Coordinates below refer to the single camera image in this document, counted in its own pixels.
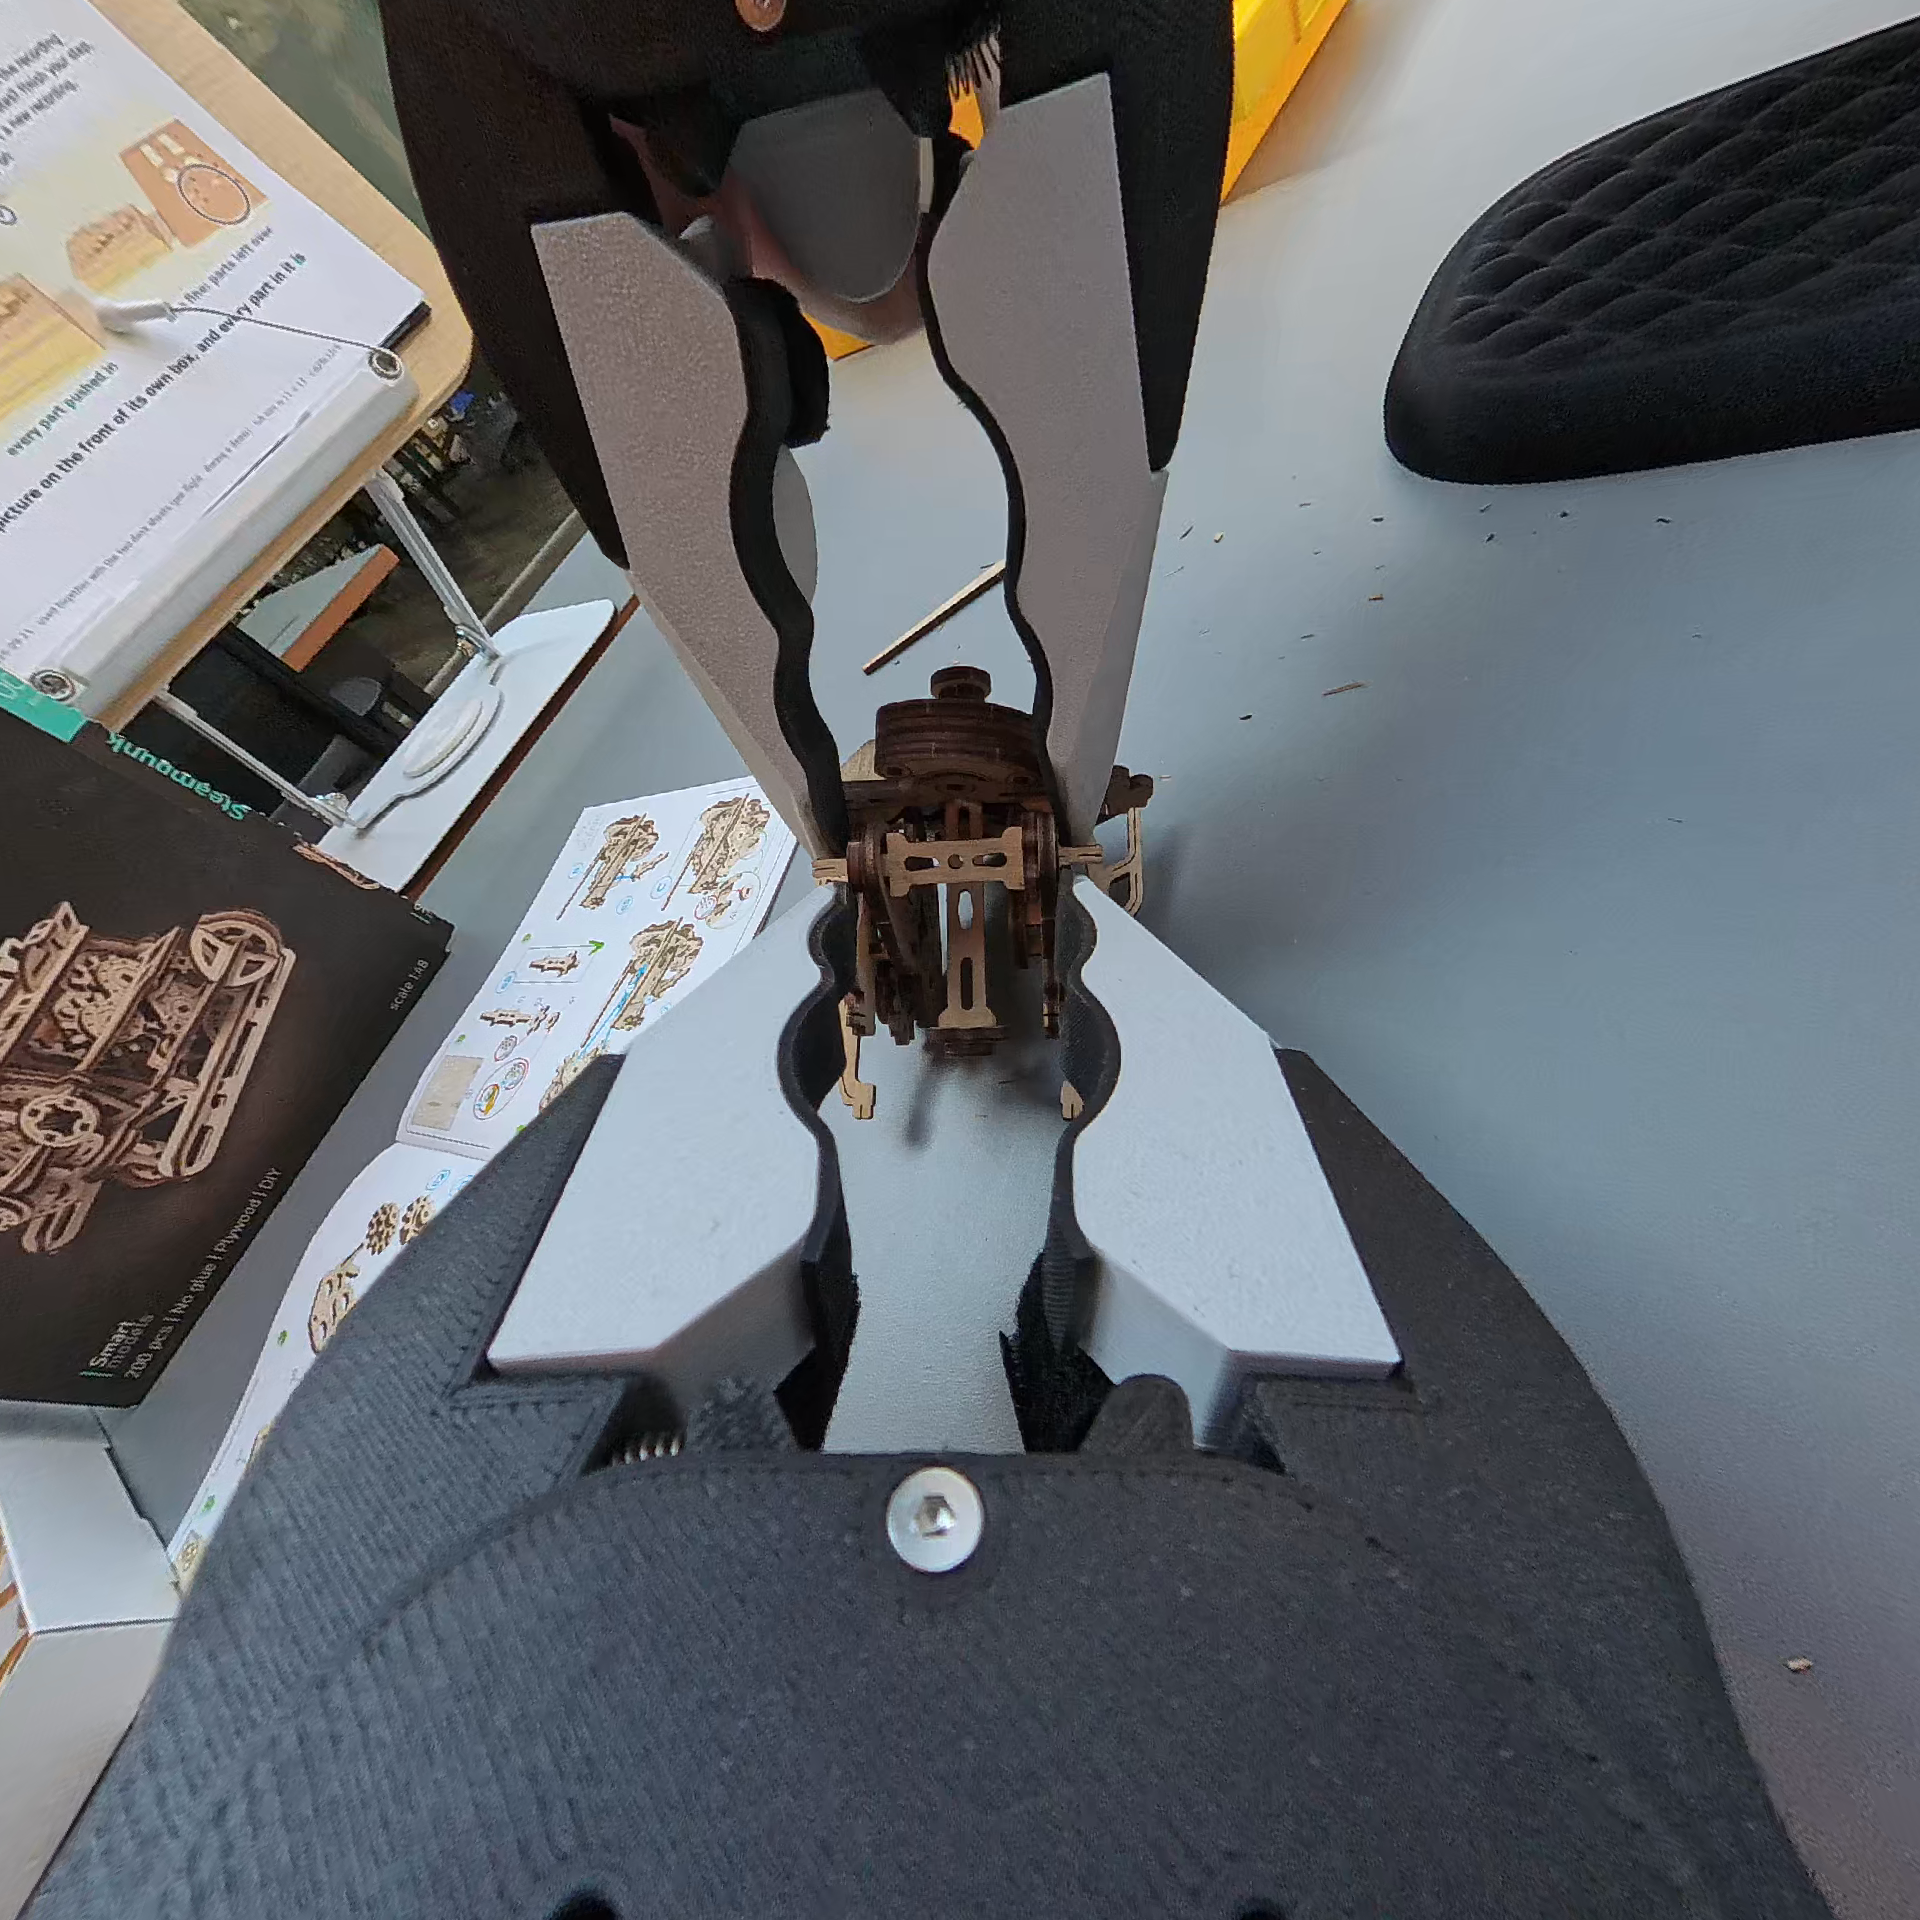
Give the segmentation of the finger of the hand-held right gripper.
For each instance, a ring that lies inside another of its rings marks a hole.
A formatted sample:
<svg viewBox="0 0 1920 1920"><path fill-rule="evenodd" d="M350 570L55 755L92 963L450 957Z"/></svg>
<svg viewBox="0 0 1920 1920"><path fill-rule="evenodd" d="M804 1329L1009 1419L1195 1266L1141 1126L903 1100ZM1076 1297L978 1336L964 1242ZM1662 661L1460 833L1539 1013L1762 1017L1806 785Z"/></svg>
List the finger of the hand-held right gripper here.
<svg viewBox="0 0 1920 1920"><path fill-rule="evenodd" d="M748 284L623 210L537 224L532 244L639 603L804 850L842 858L812 609L778 522L781 380L753 388Z"/></svg>
<svg viewBox="0 0 1920 1920"><path fill-rule="evenodd" d="M1009 586L1041 648L1071 841L1107 796L1165 476L1148 462L1107 75L1001 108L929 252L955 380L1011 462Z"/></svg>

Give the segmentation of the black quilted cushion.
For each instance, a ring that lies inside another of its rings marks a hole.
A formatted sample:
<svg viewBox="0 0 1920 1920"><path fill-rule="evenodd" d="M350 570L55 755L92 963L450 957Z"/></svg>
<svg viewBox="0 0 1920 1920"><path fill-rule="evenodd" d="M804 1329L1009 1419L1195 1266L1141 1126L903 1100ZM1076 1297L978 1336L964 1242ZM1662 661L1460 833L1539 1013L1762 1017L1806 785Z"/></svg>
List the black quilted cushion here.
<svg viewBox="0 0 1920 1920"><path fill-rule="evenodd" d="M1515 185L1430 276L1382 392L1395 459L1457 485L1915 427L1915 18Z"/></svg>

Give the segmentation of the white paper holder bar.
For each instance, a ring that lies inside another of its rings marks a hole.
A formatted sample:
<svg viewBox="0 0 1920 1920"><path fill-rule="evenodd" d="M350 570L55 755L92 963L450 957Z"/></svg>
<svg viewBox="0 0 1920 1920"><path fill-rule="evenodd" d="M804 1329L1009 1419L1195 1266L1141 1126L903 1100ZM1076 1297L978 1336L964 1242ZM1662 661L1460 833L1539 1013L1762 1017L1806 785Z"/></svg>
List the white paper holder bar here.
<svg viewBox="0 0 1920 1920"><path fill-rule="evenodd" d="M337 393L300 401L287 422L267 425L259 451L237 454L229 477L198 483L157 532L138 536L127 557L108 566L106 596L78 628L36 666L19 656L11 674L100 718L327 486L370 464L367 445L415 398L418 384L395 352L350 362Z"/></svg>

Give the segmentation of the grey desk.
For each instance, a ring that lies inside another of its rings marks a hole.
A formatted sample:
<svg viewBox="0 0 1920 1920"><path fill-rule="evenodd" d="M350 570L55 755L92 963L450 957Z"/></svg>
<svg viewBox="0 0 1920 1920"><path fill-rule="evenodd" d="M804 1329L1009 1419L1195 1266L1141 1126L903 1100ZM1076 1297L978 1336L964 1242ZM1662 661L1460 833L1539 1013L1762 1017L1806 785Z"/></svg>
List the grey desk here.
<svg viewBox="0 0 1920 1920"><path fill-rule="evenodd" d="M818 1450L492 1337L593 1064L285 1401L31 1915L1915 1915L1915 430L1435 483L1522 180L1915 4L1429 4L1215 214L1115 756L1398 1371L1025 1450L1045 1136L831 1129Z"/></svg>

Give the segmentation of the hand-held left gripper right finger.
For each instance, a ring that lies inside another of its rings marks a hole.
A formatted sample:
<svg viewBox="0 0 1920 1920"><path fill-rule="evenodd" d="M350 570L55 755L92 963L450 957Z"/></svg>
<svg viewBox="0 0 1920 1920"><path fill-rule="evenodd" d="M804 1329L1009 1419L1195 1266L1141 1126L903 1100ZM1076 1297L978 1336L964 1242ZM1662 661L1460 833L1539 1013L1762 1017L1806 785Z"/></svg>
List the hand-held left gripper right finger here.
<svg viewBox="0 0 1920 1920"><path fill-rule="evenodd" d="M1001 1339L1025 1450L1076 1450L1137 1377L1173 1381L1194 1440L1226 1450L1252 1379L1396 1374L1274 1040L1095 880L1071 883L1058 938L1082 1108Z"/></svg>

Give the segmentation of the illustrated instruction booklet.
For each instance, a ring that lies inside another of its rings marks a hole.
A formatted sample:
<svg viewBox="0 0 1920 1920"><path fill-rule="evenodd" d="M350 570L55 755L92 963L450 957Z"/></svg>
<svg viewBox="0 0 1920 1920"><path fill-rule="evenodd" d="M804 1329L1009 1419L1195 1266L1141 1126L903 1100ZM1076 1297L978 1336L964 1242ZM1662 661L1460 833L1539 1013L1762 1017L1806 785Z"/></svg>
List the illustrated instruction booklet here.
<svg viewBox="0 0 1920 1920"><path fill-rule="evenodd" d="M796 850L796 835L748 777L581 814L422 1068L394 1141L306 1243L170 1544L181 1590L354 1304L585 1068L623 1053L757 936Z"/></svg>

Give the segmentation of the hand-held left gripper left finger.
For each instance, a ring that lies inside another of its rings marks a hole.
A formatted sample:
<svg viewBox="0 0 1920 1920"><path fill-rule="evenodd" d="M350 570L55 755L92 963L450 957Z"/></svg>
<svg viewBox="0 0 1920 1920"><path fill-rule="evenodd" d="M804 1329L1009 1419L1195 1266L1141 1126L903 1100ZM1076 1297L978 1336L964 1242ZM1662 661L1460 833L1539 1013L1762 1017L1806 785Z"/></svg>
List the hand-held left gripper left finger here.
<svg viewBox="0 0 1920 1920"><path fill-rule="evenodd" d="M674 1425L725 1382L818 1450L857 1325L823 1104L845 1065L854 910L818 890L622 1056L487 1361L620 1374Z"/></svg>

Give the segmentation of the black model kit box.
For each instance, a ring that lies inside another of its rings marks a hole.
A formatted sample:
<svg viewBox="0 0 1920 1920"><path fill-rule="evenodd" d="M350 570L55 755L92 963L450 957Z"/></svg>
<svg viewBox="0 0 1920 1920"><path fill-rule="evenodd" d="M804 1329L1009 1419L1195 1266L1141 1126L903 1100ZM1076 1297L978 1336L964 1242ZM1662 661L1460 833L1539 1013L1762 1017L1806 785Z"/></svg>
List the black model kit box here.
<svg viewBox="0 0 1920 1920"><path fill-rule="evenodd" d="M130 1409L450 929L99 726L2 722L2 1397Z"/></svg>

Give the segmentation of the wooden submarine model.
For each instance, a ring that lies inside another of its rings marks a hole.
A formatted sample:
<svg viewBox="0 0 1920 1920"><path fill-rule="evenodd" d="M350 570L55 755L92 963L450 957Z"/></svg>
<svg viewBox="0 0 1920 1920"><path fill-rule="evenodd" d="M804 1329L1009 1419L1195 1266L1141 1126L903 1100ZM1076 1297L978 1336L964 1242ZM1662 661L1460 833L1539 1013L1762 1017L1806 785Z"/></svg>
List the wooden submarine model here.
<svg viewBox="0 0 1920 1920"><path fill-rule="evenodd" d="M1095 804L1098 826L1127 827L1122 858L1111 858L1058 827L1033 718L993 700L988 670L948 666L929 696L877 709L873 741L844 768L845 853L813 867L854 906L854 971L839 1004L839 1093L854 1121L876 1115L860 1046L879 1028L948 1061L995 1053L1011 1033L990 998L997 963L1038 971L1041 1030L1061 1035L1063 890L1087 875L1138 912L1155 788L1151 774L1111 768Z"/></svg>

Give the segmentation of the thin wooden stick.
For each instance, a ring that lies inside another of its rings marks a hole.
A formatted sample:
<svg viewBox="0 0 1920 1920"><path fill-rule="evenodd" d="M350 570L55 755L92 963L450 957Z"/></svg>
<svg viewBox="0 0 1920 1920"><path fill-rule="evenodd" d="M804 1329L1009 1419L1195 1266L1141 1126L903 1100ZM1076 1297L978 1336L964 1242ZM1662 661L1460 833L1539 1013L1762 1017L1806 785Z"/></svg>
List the thin wooden stick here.
<svg viewBox="0 0 1920 1920"><path fill-rule="evenodd" d="M863 677L873 677L873 674L883 673L887 666L891 666L893 661L905 656L921 641L930 638L943 624L955 619L959 612L969 611L985 595L995 593L1001 586L1004 574L1005 574L1005 560L997 560L995 564L988 564L985 570L981 570L978 577L974 577L974 580L969 580L964 588L951 593L938 609L933 609L930 612L918 617L898 641L891 641L883 650L877 650L877 654L870 656L860 667L860 673Z"/></svg>

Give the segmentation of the white cardboard box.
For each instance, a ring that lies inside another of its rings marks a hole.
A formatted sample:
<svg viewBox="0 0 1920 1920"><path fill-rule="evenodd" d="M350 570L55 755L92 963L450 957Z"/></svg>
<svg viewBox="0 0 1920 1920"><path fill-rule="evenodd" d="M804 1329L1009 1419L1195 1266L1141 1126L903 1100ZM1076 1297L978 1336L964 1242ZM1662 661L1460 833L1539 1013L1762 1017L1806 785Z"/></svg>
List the white cardboard box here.
<svg viewBox="0 0 1920 1920"><path fill-rule="evenodd" d="M2 1915L82 1813L172 1634L174 1563L106 1440L2 1443Z"/></svg>

